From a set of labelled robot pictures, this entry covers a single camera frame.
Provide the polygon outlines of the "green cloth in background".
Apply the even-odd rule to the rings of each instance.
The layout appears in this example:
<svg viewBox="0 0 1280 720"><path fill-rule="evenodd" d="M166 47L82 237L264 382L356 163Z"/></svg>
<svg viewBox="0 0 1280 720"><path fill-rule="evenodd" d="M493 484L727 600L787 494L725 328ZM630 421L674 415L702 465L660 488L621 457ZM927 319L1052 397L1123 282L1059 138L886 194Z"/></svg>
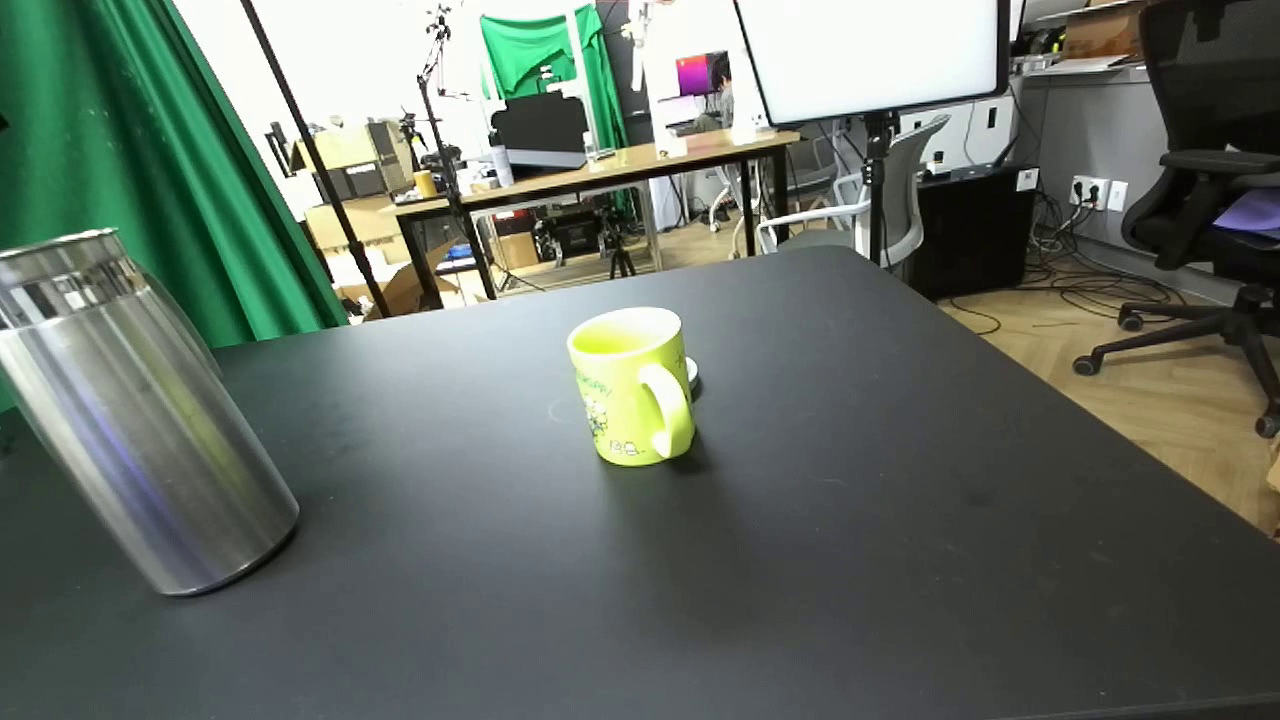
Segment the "green cloth in background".
<svg viewBox="0 0 1280 720"><path fill-rule="evenodd" d="M484 17L482 22L493 89L501 100L547 96L579 82L598 150L624 150L630 124L614 78L605 17L591 0L553 17Z"/></svg>

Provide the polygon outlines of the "green curtain backdrop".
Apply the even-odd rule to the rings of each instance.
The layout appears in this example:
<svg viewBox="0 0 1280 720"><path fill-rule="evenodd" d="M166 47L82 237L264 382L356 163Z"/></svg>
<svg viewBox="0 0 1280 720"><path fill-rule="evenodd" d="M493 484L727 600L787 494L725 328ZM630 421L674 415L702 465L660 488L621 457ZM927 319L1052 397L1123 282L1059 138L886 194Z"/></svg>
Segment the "green curtain backdrop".
<svg viewBox="0 0 1280 720"><path fill-rule="evenodd" d="M212 349L346 324L172 0L0 0L0 250L87 227Z"/></svg>

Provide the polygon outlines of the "wooden background desk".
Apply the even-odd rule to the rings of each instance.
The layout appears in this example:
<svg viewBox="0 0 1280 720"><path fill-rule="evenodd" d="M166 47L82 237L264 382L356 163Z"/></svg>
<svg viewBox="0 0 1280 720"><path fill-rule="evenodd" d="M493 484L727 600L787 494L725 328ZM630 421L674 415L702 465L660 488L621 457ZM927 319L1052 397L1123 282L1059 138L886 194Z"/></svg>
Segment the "wooden background desk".
<svg viewBox="0 0 1280 720"><path fill-rule="evenodd" d="M695 174L695 168L737 163L740 168L743 253L756 253L751 163L766 159L773 168L773 201L783 205L787 201L783 152L791 144L797 144L797 131L766 127L751 138L737 138L737 131L717 127L717 131L680 138L674 150L660 150L660 144L616 150L614 156L588 159L584 168L512 179L508 188L476 188L476 194L460 194L460 195L391 205L389 216L402 227L402 242L409 250L409 261L413 261L413 274L422 283L431 282L431 267L423 265L423 242L427 242L423 220L451 216L466 227L484 295L496 295L496 283L487 274L487 250L476 242L476 227L472 227L476 214L512 209L512 205L545 205L557 195L616 194L630 183L644 183L652 175L680 175L680 174Z"/></svg>

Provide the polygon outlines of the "large white display screen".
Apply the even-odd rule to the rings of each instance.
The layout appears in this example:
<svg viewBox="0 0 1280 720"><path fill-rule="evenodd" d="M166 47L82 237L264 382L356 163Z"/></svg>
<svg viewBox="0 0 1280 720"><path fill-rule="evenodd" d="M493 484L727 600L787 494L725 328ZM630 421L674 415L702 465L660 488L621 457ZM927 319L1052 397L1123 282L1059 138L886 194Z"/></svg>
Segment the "large white display screen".
<svg viewBox="0 0 1280 720"><path fill-rule="evenodd" d="M773 124L901 113L1009 85L1009 0L732 0Z"/></svg>

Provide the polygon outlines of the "black tripod stand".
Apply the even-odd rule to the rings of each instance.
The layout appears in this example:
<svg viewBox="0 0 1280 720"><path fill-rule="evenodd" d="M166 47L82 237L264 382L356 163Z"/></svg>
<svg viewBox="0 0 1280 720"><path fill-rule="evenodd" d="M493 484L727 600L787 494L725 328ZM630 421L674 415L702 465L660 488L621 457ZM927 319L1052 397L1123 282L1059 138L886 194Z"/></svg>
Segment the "black tripod stand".
<svg viewBox="0 0 1280 720"><path fill-rule="evenodd" d="M441 131L441 113L437 113L437 96L431 96L431 78L441 72L445 47L447 47L447 39L451 39L447 12L451 12L451 9L447 9L445 0L431 0L431 9L423 12L427 53L423 53L423 63L422 63L422 72L415 72L415 91L422 91L422 105L423 105L423 118L427 118L431 150L437 150L441 168L445 168L445 201L447 201L447 214L451 214L451 220L466 227L466 242L469 242L472 261L476 261L476 275L482 275L484 299L496 299L487 250L482 245L476 226L472 226L472 214L466 209L460 175L458 175L458 156L451 156L451 150L447 150L447 140L445 140L445 131Z"/></svg>

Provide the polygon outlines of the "yellow-green ceramic mug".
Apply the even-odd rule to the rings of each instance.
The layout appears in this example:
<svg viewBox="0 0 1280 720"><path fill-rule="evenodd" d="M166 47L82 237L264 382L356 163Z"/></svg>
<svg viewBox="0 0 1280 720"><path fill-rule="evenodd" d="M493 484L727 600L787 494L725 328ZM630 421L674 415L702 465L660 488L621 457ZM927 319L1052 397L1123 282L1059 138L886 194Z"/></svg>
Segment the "yellow-green ceramic mug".
<svg viewBox="0 0 1280 720"><path fill-rule="evenodd" d="M616 307L567 332L591 448L616 470L652 470L693 448L684 319L674 307Z"/></svg>

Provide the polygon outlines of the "black printer on desk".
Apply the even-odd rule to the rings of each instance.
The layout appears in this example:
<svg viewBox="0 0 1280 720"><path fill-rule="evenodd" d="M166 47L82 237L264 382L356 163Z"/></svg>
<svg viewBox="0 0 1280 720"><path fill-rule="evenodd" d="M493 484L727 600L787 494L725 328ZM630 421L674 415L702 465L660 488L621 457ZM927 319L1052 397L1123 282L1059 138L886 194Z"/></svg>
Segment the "black printer on desk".
<svg viewBox="0 0 1280 720"><path fill-rule="evenodd" d="M493 144L512 168L579 168L588 118L576 96L517 96L493 118Z"/></svg>

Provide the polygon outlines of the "black office chair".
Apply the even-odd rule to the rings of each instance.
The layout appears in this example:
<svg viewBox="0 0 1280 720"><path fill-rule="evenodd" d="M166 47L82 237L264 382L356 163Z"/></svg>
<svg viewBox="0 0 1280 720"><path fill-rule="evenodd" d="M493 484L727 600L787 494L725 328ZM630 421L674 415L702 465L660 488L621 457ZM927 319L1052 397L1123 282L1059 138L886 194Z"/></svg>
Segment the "black office chair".
<svg viewBox="0 0 1280 720"><path fill-rule="evenodd" d="M1122 233L1161 267L1207 261L1236 282L1236 295L1226 307L1123 303L1123 340L1090 349L1072 371L1097 375L1115 354L1222 335L1258 371L1258 433L1277 440L1280 375L1268 335L1280 332L1280 0L1152 0L1141 46L1169 152Z"/></svg>

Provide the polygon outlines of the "silver metal cylinder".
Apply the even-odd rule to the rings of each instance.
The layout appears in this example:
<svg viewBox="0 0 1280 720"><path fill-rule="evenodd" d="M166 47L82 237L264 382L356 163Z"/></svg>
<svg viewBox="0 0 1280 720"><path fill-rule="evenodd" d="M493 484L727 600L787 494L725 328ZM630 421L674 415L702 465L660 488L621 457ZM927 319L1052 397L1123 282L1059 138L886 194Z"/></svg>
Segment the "silver metal cylinder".
<svg viewBox="0 0 1280 720"><path fill-rule="evenodd" d="M276 557L301 501L209 343L113 227L0 256L0 366L25 421L160 596Z"/></svg>

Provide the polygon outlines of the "black cabinet box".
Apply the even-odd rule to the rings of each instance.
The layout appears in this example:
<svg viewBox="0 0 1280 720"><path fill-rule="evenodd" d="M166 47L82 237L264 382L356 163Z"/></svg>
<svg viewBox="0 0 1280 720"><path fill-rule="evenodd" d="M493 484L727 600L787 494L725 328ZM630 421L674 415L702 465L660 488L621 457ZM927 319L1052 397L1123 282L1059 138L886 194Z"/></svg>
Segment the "black cabinet box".
<svg viewBox="0 0 1280 720"><path fill-rule="evenodd" d="M1025 282L1038 188L1021 168L927 179L923 245L908 283L923 295L997 292Z"/></svg>

